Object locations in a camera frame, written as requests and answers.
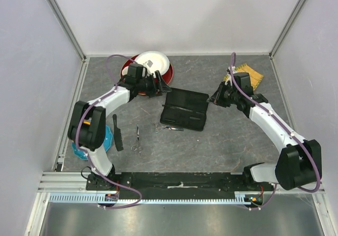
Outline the black zip tool case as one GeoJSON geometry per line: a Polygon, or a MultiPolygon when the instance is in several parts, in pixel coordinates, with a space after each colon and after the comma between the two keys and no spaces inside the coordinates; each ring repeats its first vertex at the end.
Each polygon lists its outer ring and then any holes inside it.
{"type": "Polygon", "coordinates": [[[167,93],[160,123],[203,131],[209,103],[206,93],[172,88],[167,93]]]}

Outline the silver hair scissors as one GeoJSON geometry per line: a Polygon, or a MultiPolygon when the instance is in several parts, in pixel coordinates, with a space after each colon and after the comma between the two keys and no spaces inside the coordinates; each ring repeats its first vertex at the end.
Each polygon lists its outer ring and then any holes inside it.
{"type": "Polygon", "coordinates": [[[136,125],[136,140],[130,149],[133,152],[139,152],[139,153],[143,151],[143,147],[141,146],[141,143],[140,143],[139,124],[136,125]]]}

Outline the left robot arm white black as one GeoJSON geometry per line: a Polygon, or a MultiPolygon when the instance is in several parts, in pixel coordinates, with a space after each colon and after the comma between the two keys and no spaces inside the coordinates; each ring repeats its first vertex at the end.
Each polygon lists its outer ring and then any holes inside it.
{"type": "Polygon", "coordinates": [[[127,74],[108,92],[97,99],[75,103],[68,138],[85,153],[92,171],[99,175],[98,185],[104,190],[111,190],[116,184],[115,169],[103,145],[106,118],[118,107],[131,102],[140,92],[151,98],[171,91],[159,71],[149,74],[143,65],[131,63],[127,74]]]}

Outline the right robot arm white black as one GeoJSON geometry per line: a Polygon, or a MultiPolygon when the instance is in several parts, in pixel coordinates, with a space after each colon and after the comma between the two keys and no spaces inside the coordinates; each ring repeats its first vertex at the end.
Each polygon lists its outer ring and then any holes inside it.
{"type": "Polygon", "coordinates": [[[242,177],[243,187],[255,190],[261,182],[279,184],[285,190],[315,183],[309,192],[316,192],[321,183],[321,146],[316,140],[307,140],[288,126],[273,110],[268,100],[255,94],[248,73],[239,72],[220,83],[208,99],[220,107],[235,105],[252,122],[257,124],[273,142],[279,152],[274,164],[256,163],[246,166],[242,177]]]}

